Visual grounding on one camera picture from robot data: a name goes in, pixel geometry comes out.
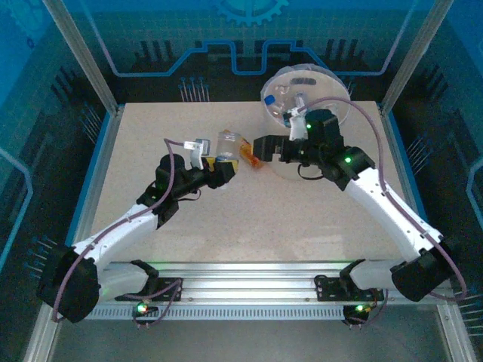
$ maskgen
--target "enclosure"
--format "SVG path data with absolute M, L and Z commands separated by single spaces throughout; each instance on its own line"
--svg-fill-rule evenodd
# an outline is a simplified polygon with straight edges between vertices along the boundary
M 309 360 L 331 348 L 327 360 L 481 360 L 481 18 L 479 0 L 0 0 L 0 359 L 153 360 L 163 339 L 159 349 L 181 360 Z M 417 305 L 392 294 L 374 334 L 320 321 L 330 318 L 317 310 L 342 306 L 317 303 L 317 273 L 398 251 L 386 236 L 373 242 L 383 231 L 369 215 L 325 228 L 352 207 L 326 184 L 241 163 L 232 191 L 204 191 L 116 260 L 141 258 L 189 282 L 163 327 L 144 336 L 122 312 L 108 315 L 118 305 L 80 324 L 51 322 L 35 295 L 44 253 L 121 216 L 166 153 L 162 137 L 261 136 L 264 84 L 304 63 L 331 70 L 378 119 L 387 180 L 462 241 L 466 299 Z M 347 142 L 377 158 L 365 120 L 348 119 Z M 273 189 L 285 198 L 270 206 Z M 281 222 L 287 204 L 294 214 Z M 460 292 L 452 279 L 441 288 Z M 276 338 L 261 348 L 257 333 Z M 404 336 L 410 351 L 385 335 Z

